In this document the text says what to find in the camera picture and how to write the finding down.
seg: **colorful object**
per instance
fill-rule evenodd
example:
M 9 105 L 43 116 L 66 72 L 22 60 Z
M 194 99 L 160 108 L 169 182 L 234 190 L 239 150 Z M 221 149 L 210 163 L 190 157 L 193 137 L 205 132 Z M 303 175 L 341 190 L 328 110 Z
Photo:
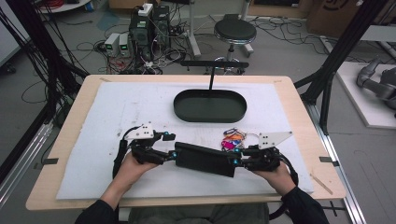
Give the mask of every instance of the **colorful object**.
M 221 141 L 221 149 L 223 151 L 235 151 L 240 147 L 244 147 L 244 140 L 246 133 L 241 132 L 236 128 L 231 128 L 224 133 L 224 138 Z

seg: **gray floor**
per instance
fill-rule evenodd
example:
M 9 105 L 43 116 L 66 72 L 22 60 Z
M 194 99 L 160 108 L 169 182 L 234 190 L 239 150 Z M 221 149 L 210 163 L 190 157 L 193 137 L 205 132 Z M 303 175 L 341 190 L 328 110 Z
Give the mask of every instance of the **gray floor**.
M 60 23 L 60 29 L 70 49 L 88 49 L 90 44 L 105 39 L 105 35 L 112 32 L 127 31 L 127 25 L 119 25 L 107 30 L 113 24 L 128 24 L 128 14 L 113 13 L 105 8 L 93 13 L 83 10 L 73 10 L 56 15 L 57 19 L 66 22 L 92 21 L 81 25 L 67 25 Z M 211 19 L 197 19 L 196 27 L 204 26 L 197 32 L 212 34 L 214 22 Z M 291 32 L 301 32 L 302 36 L 308 35 L 302 26 L 290 25 Z M 295 45 L 283 40 L 275 39 L 271 35 L 281 37 L 279 29 L 274 31 L 258 30 L 257 39 L 251 44 L 255 49 L 251 57 L 246 58 L 239 49 L 235 57 L 250 63 L 246 75 L 288 76 L 293 81 L 300 80 L 319 69 L 326 60 L 326 54 L 318 54 L 312 45 Z M 225 55 L 228 46 L 213 35 L 198 35 L 198 44 L 201 48 L 201 60 L 213 60 Z M 316 39 L 309 39 L 314 43 L 317 51 L 324 52 L 323 46 Z M 105 61 L 96 52 L 74 50 L 81 64 L 91 74 L 103 74 Z M 361 42 L 351 53 L 351 56 L 370 61 L 375 55 L 381 55 L 384 61 L 389 60 L 381 49 L 374 47 L 373 43 Z M 17 68 L 16 74 L 7 74 L 4 70 L 0 75 L 0 162 L 14 148 L 23 133 L 29 127 L 43 103 L 27 104 L 21 100 L 22 93 L 32 84 L 39 81 L 35 76 L 33 66 L 23 53 L 18 53 L 12 60 Z M 190 74 L 201 75 L 203 68 L 186 68 L 179 64 L 172 64 L 163 69 L 165 74 Z M 26 101 L 42 101 L 44 99 L 43 85 L 33 86 L 24 94 Z M 35 158 L 32 168 L 27 171 L 20 184 L 15 188 L 5 206 L 0 210 L 0 223 L 73 223 L 80 213 L 79 210 L 31 212 L 25 208 L 25 202 L 39 175 L 39 170 L 34 169 L 34 164 L 39 162 L 44 150 L 50 145 L 58 129 L 55 129 L 51 138 L 43 146 L 42 151 Z M 395 223 L 396 222 L 396 177 L 392 175 L 394 158 L 396 158 L 396 131 L 366 128 L 351 101 L 337 78 L 334 79 L 332 100 L 329 114 L 329 132 L 336 148 L 340 161 L 344 166 L 346 176 L 353 188 L 361 210 L 367 223 Z M 331 206 L 330 202 L 321 202 L 323 206 Z M 341 201 L 334 201 L 334 206 L 344 207 Z M 278 204 L 271 203 L 270 211 L 274 211 Z M 326 210 L 326 215 L 331 223 L 350 223 L 347 213 Z M 291 223 L 287 217 L 281 217 L 271 223 Z

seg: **person's left hand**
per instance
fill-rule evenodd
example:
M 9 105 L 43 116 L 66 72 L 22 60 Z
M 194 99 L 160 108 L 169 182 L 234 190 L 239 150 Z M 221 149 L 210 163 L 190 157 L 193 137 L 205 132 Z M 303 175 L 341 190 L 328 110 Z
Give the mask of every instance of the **person's left hand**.
M 132 184 L 134 184 L 143 173 L 157 166 L 157 164 L 148 162 L 140 164 L 132 156 L 131 152 L 127 153 L 119 172 L 102 195 L 101 200 L 115 209 L 122 195 L 131 188 Z

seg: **hand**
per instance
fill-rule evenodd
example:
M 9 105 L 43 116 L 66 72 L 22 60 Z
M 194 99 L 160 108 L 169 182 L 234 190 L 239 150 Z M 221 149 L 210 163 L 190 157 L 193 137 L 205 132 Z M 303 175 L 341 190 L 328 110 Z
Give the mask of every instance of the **hand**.
M 282 196 L 296 187 L 283 161 L 280 162 L 280 165 L 273 172 L 253 171 L 253 173 L 266 179 L 271 187 Z
M 143 173 L 158 166 L 157 164 L 145 162 L 140 164 L 129 152 L 126 154 L 119 172 L 108 186 L 101 200 L 108 203 L 113 209 L 120 202 L 122 195 L 128 191 Z

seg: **wooden board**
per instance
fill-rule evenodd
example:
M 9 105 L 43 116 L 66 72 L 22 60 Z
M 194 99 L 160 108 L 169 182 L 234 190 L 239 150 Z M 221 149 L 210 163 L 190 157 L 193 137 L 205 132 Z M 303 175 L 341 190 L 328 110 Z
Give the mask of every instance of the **wooden board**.
M 59 158 L 58 163 L 46 165 L 41 171 L 26 203 L 29 210 L 86 208 L 95 200 L 56 200 L 56 194 L 64 178 L 67 160 L 76 144 L 82 124 L 90 111 L 93 100 L 103 82 L 209 82 L 210 76 L 111 76 L 90 75 L 78 93 L 49 158 Z M 341 199 L 346 196 L 343 184 L 330 162 L 320 162 L 319 157 L 329 156 L 317 131 L 309 118 L 300 95 L 289 77 L 268 76 L 216 76 L 221 83 L 270 83 L 276 92 L 288 118 L 293 136 L 303 156 L 306 169 L 311 176 L 315 192 L 314 199 Z M 278 195 L 212 196 L 161 199 L 123 199 L 120 206 L 187 205 L 214 203 L 258 203 L 279 201 Z

